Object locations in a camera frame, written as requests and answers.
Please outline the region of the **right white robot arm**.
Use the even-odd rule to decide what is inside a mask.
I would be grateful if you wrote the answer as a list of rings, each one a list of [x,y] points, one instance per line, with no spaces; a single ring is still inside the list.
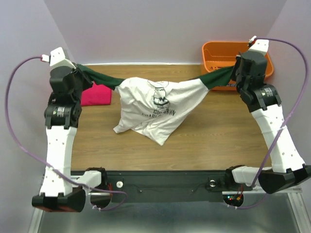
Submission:
[[[267,60],[258,51],[248,50],[236,58],[232,79],[249,112],[257,122],[271,166],[232,166],[226,170],[224,185],[235,189],[240,184],[260,186],[273,194],[310,179],[311,167],[299,155],[287,129],[281,99],[273,85],[264,81]]]

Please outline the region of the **white green-sleeved t-shirt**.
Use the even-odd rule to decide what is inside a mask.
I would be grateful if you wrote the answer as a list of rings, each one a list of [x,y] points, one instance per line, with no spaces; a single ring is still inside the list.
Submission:
[[[208,92],[230,82],[233,67],[182,81],[151,81],[139,77],[115,78],[86,66],[77,67],[96,85],[104,85],[120,96],[121,118],[115,133],[133,130],[163,145]]]

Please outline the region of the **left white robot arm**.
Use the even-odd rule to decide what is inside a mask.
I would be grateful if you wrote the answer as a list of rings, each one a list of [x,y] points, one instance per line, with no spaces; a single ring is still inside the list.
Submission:
[[[52,93],[44,112],[47,135],[47,166],[39,194],[32,206],[46,212],[81,212],[87,189],[104,191],[108,187],[106,170],[88,168],[75,184],[71,175],[71,157],[79,117],[82,92],[92,86],[91,80],[78,68],[60,66],[50,71]]]

